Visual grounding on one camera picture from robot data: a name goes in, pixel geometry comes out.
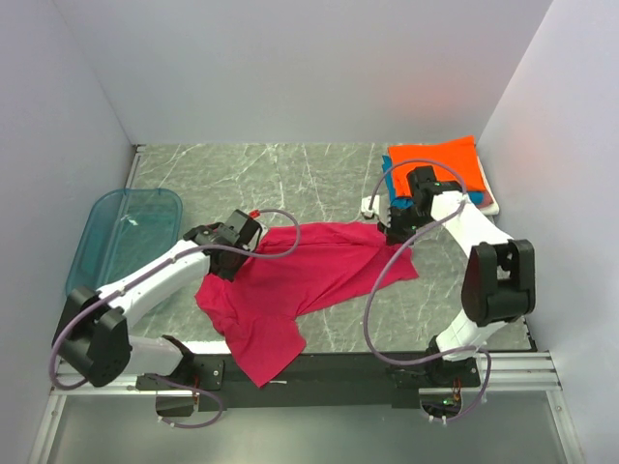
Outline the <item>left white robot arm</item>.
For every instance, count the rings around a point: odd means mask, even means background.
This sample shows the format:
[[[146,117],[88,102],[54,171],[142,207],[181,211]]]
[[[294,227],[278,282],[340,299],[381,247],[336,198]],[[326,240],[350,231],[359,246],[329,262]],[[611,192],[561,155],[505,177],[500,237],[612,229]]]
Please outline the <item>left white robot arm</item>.
[[[208,274],[230,280],[263,231],[256,214],[234,211],[200,225],[139,270],[96,290],[68,296],[52,342],[48,372],[64,361],[81,383],[103,387],[124,373],[156,374],[173,389],[193,376],[192,352],[170,336],[132,336],[131,328],[176,291]]]

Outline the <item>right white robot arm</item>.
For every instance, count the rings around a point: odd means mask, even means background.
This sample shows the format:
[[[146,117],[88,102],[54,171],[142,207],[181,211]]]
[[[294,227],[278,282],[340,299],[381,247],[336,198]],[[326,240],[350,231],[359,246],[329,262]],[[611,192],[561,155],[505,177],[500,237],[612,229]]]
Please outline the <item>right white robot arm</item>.
[[[536,304],[535,250],[528,240],[515,240],[500,230],[471,201],[460,175],[451,181],[435,176],[437,161],[427,161],[407,175],[412,203],[385,207],[376,197],[365,212],[378,215],[378,229],[397,255],[415,240],[441,226],[466,254],[460,291],[461,310],[417,359],[389,363],[421,373],[427,387],[447,387],[470,374],[474,357],[487,340],[506,325],[533,311]]]

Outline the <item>pink t-shirt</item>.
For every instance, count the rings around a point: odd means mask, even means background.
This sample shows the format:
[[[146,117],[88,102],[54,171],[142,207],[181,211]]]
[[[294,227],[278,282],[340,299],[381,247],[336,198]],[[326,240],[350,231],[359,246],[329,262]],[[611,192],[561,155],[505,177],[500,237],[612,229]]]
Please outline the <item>pink t-shirt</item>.
[[[259,388],[305,349],[297,317],[365,296],[376,282],[386,287],[419,275],[407,249],[379,280],[396,250],[361,222],[274,227],[257,251],[232,281],[205,276],[194,298]]]

